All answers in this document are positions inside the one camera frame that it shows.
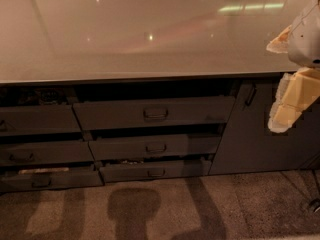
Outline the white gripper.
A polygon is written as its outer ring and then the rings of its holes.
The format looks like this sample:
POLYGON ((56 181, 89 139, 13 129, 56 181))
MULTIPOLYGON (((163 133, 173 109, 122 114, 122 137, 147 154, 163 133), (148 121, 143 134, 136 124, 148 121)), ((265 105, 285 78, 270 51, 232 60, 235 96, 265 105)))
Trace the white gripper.
POLYGON ((320 97, 320 70, 313 69, 320 68, 320 0, 311 0, 266 50, 288 53, 290 61, 304 67, 283 75, 269 113, 269 130, 284 133, 320 97))

